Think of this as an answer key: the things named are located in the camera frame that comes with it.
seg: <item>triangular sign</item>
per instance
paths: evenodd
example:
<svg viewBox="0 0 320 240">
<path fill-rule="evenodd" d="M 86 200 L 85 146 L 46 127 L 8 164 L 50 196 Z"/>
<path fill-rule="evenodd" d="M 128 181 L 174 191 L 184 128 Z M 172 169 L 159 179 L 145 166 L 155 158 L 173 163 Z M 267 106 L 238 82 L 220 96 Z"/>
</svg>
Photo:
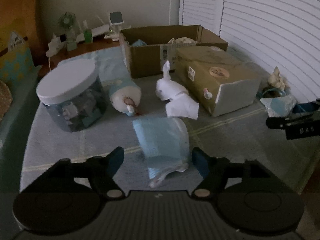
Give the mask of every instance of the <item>triangular sign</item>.
<svg viewBox="0 0 320 240">
<path fill-rule="evenodd" d="M 8 52 L 14 50 L 19 45 L 24 43 L 25 43 L 24 39 L 19 34 L 17 34 L 16 32 L 12 32 L 10 34 L 10 39 L 8 43 Z"/>
</svg>

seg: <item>green bottle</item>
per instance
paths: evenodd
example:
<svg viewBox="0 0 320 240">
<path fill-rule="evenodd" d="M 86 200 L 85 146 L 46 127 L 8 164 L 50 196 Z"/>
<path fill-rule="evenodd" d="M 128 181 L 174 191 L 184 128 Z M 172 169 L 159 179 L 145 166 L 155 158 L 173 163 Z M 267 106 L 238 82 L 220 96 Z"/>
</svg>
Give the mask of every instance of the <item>green bottle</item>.
<svg viewBox="0 0 320 240">
<path fill-rule="evenodd" d="M 88 23 L 87 21 L 83 21 L 83 35 L 84 35 L 84 42 L 85 43 L 92 43 L 93 42 L 93 37 L 92 37 L 92 30 L 88 28 Z"/>
</svg>

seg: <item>round sticker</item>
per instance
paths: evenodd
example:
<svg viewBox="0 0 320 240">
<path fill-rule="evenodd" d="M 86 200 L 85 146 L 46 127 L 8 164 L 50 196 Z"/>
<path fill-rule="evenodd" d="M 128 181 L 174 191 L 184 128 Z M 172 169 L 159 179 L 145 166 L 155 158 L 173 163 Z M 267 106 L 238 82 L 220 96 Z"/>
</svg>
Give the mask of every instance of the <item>round sticker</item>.
<svg viewBox="0 0 320 240">
<path fill-rule="evenodd" d="M 218 78 L 227 79 L 230 77 L 228 70 L 221 67 L 211 67 L 209 70 L 210 75 Z"/>
</svg>

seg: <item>rabbit ear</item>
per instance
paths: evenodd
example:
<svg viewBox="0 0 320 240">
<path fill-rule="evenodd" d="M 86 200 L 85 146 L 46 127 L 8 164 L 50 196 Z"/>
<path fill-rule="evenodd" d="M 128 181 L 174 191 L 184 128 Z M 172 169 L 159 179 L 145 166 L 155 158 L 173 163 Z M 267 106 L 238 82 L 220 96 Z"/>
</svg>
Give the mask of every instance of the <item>rabbit ear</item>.
<svg viewBox="0 0 320 240">
<path fill-rule="evenodd" d="M 274 73 L 276 76 L 280 76 L 280 71 L 279 71 L 278 67 L 275 67 L 275 70 L 273 71 L 273 73 Z"/>
<path fill-rule="evenodd" d="M 170 80 L 171 77 L 169 75 L 169 71 L 170 71 L 170 62 L 169 62 L 169 60 L 164 64 L 164 66 L 162 68 L 162 71 L 163 71 L 163 79 Z"/>
</svg>

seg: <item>circular black disc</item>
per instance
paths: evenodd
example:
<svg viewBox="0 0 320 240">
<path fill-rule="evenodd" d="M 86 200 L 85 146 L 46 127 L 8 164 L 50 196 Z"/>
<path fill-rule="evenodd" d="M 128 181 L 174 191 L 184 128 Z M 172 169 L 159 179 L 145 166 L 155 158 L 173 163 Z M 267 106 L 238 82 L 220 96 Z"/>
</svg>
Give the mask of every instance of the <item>circular black disc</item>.
<svg viewBox="0 0 320 240">
<path fill-rule="evenodd" d="M 218 195 L 218 211 L 227 223 L 252 234 L 276 235 L 294 230 L 304 204 L 298 194 L 273 188 L 265 183 L 233 185 Z"/>
<path fill-rule="evenodd" d="M 26 230 L 46 235 L 63 234 L 83 227 L 97 214 L 100 198 L 84 185 L 73 184 L 72 187 L 71 193 L 22 192 L 13 204 L 16 220 Z"/>
</svg>

